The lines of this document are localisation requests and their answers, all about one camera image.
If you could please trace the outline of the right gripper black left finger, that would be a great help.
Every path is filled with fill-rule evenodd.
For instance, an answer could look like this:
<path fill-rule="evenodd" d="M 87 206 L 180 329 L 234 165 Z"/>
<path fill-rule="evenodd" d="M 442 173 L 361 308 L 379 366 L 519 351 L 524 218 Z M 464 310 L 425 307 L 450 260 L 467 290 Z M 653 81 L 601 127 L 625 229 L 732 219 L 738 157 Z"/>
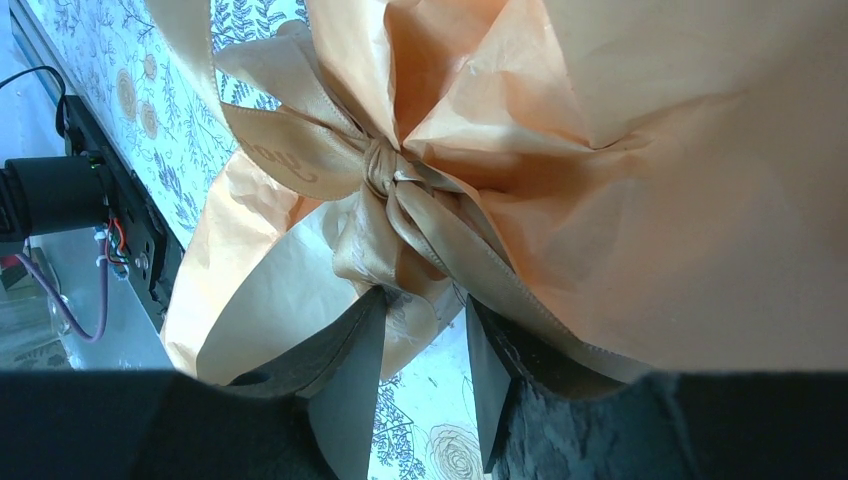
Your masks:
<path fill-rule="evenodd" d="M 245 417 L 227 434 L 235 479 L 364 479 L 387 294 L 373 287 L 329 326 L 233 379 Z"/>

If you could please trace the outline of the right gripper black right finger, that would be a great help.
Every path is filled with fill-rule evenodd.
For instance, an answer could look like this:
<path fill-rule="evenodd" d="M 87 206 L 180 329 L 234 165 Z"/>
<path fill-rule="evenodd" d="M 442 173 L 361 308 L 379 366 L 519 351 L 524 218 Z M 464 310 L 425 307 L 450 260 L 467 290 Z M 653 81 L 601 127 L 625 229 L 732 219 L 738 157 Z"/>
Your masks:
<path fill-rule="evenodd" d="M 572 401 L 623 382 L 562 354 L 469 296 L 466 327 L 483 470 L 495 479 L 568 479 L 579 448 Z"/>

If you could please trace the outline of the tan wrapping paper sheet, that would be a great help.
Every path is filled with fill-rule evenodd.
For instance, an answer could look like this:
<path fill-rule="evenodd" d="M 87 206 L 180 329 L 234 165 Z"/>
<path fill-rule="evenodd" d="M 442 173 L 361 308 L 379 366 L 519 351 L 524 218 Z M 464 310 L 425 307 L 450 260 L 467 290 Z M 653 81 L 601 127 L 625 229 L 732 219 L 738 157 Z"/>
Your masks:
<path fill-rule="evenodd" d="M 845 2 L 307 10 L 299 22 L 349 114 L 457 180 L 466 199 L 437 199 L 487 226 L 580 341 L 646 372 L 846 368 Z M 216 384 L 301 343 L 373 287 L 333 268 L 356 197 L 301 196 L 234 139 L 162 330 L 174 365 Z M 452 319 L 455 289 L 470 292 L 450 282 L 428 322 L 385 288 L 391 376 Z"/>

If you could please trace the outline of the tan ribbon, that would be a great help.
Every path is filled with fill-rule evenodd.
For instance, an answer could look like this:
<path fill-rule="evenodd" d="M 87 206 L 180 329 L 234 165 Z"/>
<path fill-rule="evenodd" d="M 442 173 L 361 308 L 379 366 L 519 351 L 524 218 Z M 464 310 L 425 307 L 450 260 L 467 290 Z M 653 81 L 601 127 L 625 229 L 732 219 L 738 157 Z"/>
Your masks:
<path fill-rule="evenodd" d="M 319 67 L 299 21 L 266 40 L 214 52 L 206 1 L 148 5 L 174 54 L 243 152 L 297 194 L 357 199 L 333 268 L 355 285 L 400 291 L 403 312 L 433 321 L 435 303 L 457 282 L 495 312 L 551 340 L 569 358 L 629 382 L 641 362 L 580 341 L 520 280 L 487 226 L 474 226 L 437 199 L 467 193 L 457 180 L 403 155 L 351 116 Z"/>

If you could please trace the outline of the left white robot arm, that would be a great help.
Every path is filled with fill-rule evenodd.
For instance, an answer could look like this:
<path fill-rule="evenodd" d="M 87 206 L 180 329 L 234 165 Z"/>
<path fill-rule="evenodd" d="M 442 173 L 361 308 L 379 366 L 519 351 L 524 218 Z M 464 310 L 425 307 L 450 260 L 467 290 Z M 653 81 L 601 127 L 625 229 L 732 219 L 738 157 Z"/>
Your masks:
<path fill-rule="evenodd" d="M 93 227 L 109 215 L 114 177 L 86 156 L 8 159 L 1 167 L 1 245 Z"/>

